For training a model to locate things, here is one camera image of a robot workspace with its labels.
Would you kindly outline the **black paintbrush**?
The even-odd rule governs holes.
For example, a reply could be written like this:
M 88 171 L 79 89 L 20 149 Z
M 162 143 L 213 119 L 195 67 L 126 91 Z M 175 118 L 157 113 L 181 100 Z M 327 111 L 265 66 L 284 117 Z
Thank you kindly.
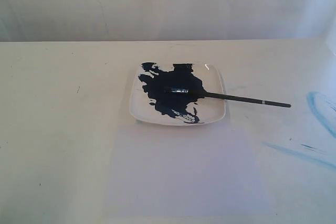
M 201 97 L 201 98 L 207 97 L 207 98 L 238 101 L 238 102 L 245 102 L 245 103 L 277 106 L 277 107 L 281 107 L 281 108 L 291 108 L 291 104 L 288 104 L 288 103 L 281 103 L 281 102 L 268 101 L 268 100 L 260 100 L 260 99 L 247 98 L 247 97 L 238 97 L 238 96 L 234 96 L 234 95 L 212 93 L 212 92 L 207 92 L 207 91 L 202 91 L 202 90 L 165 88 L 164 91 L 167 92 L 167 93 L 191 95 L 191 96 L 194 96 L 194 97 L 198 96 L 198 97 Z

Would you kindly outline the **white paper sheet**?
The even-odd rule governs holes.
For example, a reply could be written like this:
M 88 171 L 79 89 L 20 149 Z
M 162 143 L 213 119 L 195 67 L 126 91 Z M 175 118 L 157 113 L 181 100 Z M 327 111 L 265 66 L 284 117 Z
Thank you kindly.
M 223 216 L 271 205 L 244 132 L 141 123 L 117 130 L 105 209 L 113 217 Z

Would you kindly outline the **white square plate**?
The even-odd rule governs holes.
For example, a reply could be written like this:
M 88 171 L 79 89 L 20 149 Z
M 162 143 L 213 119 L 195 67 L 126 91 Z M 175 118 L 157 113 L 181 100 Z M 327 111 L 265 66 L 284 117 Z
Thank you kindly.
M 144 62 L 137 67 L 133 79 L 131 115 L 139 121 L 169 126 L 207 124 L 225 116 L 224 100 L 168 94 L 166 87 L 224 93 L 214 65 Z

